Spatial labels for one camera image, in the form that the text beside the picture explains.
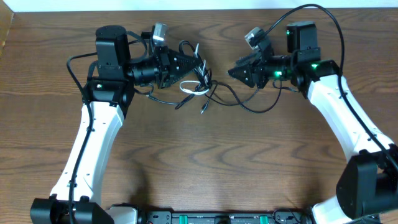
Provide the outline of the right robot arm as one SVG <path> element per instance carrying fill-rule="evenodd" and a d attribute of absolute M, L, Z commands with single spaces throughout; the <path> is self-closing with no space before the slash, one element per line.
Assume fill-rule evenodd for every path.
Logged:
<path fill-rule="evenodd" d="M 333 60 L 321 58 L 313 22 L 287 26 L 287 55 L 276 55 L 266 32 L 255 27 L 245 36 L 252 54 L 228 73 L 249 87 L 290 81 L 326 119 L 347 165 L 336 194 L 314 205 L 302 223 L 372 223 L 397 208 L 397 146 L 370 120 L 350 92 Z"/>

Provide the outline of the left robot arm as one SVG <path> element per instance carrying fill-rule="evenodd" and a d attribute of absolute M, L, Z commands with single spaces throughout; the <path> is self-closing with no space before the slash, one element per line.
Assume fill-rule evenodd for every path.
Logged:
<path fill-rule="evenodd" d="M 67 164 L 48 198 L 30 208 L 33 223 L 145 223 L 144 212 L 122 203 L 101 207 L 103 178 L 113 142 L 139 86 L 167 88 L 205 65 L 165 44 L 165 24 L 135 34 L 122 26 L 96 31 L 96 56 L 79 86 L 83 107 Z"/>

